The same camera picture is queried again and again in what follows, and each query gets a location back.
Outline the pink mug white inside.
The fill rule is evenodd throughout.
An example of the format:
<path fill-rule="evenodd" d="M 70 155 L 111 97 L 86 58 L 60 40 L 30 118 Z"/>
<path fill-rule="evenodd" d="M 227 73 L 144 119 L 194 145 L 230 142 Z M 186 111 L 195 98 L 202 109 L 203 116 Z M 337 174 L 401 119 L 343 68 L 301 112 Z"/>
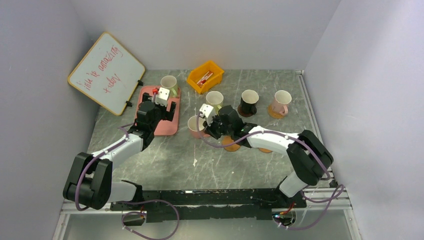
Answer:
<path fill-rule="evenodd" d="M 289 113 L 288 105 L 292 101 L 291 94 L 286 90 L 278 90 L 274 94 L 274 99 L 271 104 L 271 110 L 281 116 L 286 116 Z"/>

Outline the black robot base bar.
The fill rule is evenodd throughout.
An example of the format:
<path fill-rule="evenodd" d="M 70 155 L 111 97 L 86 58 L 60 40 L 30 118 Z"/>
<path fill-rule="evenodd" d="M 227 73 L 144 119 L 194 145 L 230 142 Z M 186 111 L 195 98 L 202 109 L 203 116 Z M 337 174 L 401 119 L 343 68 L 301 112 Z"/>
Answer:
<path fill-rule="evenodd" d="M 146 212 L 147 223 L 181 220 L 255 218 L 271 220 L 278 211 L 304 209 L 307 204 L 300 193 L 286 197 L 275 188 L 145 190 L 143 205 L 112 203 L 111 211 Z"/>

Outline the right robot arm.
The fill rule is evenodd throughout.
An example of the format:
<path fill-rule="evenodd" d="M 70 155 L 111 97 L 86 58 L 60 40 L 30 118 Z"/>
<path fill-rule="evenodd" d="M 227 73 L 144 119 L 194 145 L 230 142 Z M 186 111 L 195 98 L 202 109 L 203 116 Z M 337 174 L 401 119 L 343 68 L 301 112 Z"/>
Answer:
<path fill-rule="evenodd" d="M 328 169 L 334 158 L 310 130 L 285 133 L 243 122 L 229 105 L 215 111 L 213 106 L 204 103 L 198 117 L 204 120 L 202 125 L 207 135 L 217 140 L 222 136 L 232 140 L 226 147 L 238 145 L 287 154 L 293 171 L 281 181 L 274 195 L 276 204 L 282 208 L 288 207 L 301 190 L 315 186 L 323 176 L 330 176 Z"/>

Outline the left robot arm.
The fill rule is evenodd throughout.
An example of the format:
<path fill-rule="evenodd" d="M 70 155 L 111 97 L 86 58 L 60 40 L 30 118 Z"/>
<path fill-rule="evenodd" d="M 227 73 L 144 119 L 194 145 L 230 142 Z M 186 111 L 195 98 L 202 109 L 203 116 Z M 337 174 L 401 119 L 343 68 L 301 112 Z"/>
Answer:
<path fill-rule="evenodd" d="M 143 187 L 121 180 L 113 181 L 113 170 L 128 158 L 144 151 L 155 137 L 161 121 L 173 121 L 177 103 L 161 93 L 144 93 L 136 117 L 120 129 L 124 132 L 115 143 L 93 153 L 80 152 L 73 160 L 62 195 L 73 201 L 79 211 L 102 209 L 107 203 L 120 203 L 130 210 L 144 204 Z"/>

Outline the light wooden round coaster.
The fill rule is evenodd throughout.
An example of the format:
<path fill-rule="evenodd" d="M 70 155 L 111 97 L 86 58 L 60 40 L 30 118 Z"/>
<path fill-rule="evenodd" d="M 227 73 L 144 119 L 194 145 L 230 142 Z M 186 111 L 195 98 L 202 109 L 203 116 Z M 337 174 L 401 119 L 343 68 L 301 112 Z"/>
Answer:
<path fill-rule="evenodd" d="M 224 136 L 221 144 L 228 152 L 235 152 L 241 148 L 241 146 L 235 143 L 235 141 L 230 136 Z"/>

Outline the dark brown wooden coaster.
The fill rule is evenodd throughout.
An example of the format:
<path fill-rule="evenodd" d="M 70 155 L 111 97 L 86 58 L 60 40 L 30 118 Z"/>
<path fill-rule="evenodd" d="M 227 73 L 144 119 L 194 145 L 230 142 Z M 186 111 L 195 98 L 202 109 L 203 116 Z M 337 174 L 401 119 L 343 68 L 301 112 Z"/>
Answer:
<path fill-rule="evenodd" d="M 238 113 L 239 113 L 240 116 L 245 117 L 245 118 L 249 118 L 249 117 L 254 116 L 256 114 L 256 113 L 252 113 L 252 112 L 242 112 L 242 111 L 239 111 Z"/>

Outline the orange patterned coaster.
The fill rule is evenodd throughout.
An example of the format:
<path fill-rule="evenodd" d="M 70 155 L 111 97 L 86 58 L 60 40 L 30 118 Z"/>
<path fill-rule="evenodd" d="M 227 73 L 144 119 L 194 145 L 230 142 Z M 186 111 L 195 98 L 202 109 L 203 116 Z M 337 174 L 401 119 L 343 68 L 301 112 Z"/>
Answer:
<path fill-rule="evenodd" d="M 284 118 L 284 117 L 285 117 L 284 115 L 282 115 L 282 114 L 280 114 L 280 113 L 278 113 L 278 112 L 273 111 L 273 110 L 272 110 L 272 106 L 271 106 L 271 105 L 269 105 L 269 106 L 267 107 L 267 112 L 268 112 L 268 114 L 269 114 L 272 118 L 274 118 L 274 119 L 282 119 L 282 118 Z"/>
<path fill-rule="evenodd" d="M 272 153 L 272 150 L 266 149 L 266 148 L 258 148 L 263 153 Z"/>

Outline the pink plastic tray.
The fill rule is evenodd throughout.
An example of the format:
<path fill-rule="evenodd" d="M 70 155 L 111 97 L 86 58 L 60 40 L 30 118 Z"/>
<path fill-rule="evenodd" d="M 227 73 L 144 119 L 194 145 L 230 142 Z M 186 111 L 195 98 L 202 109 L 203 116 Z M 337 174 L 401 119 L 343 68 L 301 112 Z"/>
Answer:
<path fill-rule="evenodd" d="M 159 85 L 147 85 L 147 86 L 143 86 L 139 92 L 139 97 L 138 97 L 138 101 L 137 101 L 137 106 L 142 102 L 142 98 L 143 98 L 143 94 L 144 93 L 148 93 L 150 96 L 153 95 L 153 88 L 159 88 Z M 167 120 L 161 120 L 158 125 L 157 128 L 154 132 L 154 135 L 156 137 L 160 137 L 160 136 L 172 136 L 174 134 L 177 133 L 178 131 L 178 126 L 179 126 L 179 114 L 180 114 L 180 103 L 181 103 L 181 89 L 178 87 L 177 90 L 178 96 L 177 97 L 173 97 L 173 98 L 169 98 L 168 99 L 168 106 L 167 106 L 167 110 L 170 110 L 171 107 L 171 102 L 175 102 L 176 103 L 176 108 L 175 108 L 175 113 L 173 116 L 173 120 L 172 121 L 167 121 Z"/>

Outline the red white marker pens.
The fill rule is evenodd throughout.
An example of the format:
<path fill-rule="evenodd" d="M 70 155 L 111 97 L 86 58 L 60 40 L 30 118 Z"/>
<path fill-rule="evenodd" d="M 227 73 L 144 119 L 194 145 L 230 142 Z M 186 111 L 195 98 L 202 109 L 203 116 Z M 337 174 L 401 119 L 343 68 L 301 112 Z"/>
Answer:
<path fill-rule="evenodd" d="M 204 84 L 205 84 L 205 82 L 213 75 L 214 73 L 212 72 L 212 71 L 208 71 L 201 79 L 199 79 L 198 81 L 197 81 L 197 85 L 199 86 L 199 87 L 202 87 Z"/>

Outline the yellow plastic bin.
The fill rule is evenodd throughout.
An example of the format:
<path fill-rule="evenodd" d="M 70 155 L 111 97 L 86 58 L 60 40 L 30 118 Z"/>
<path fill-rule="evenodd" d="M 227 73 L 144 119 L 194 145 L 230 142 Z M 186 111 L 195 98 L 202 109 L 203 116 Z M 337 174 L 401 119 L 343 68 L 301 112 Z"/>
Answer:
<path fill-rule="evenodd" d="M 220 84 L 224 70 L 219 67 L 215 62 L 209 60 L 201 66 L 192 70 L 186 82 L 198 93 L 204 94 L 208 92 L 212 87 Z"/>

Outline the whiteboard with yellow frame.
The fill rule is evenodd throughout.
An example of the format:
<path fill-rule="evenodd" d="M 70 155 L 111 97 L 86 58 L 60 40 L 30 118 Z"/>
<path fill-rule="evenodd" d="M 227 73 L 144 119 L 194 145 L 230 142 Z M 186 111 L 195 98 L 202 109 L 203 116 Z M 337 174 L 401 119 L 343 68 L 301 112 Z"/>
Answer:
<path fill-rule="evenodd" d="M 120 116 L 145 71 L 145 66 L 114 36 L 103 32 L 70 73 L 67 82 Z"/>

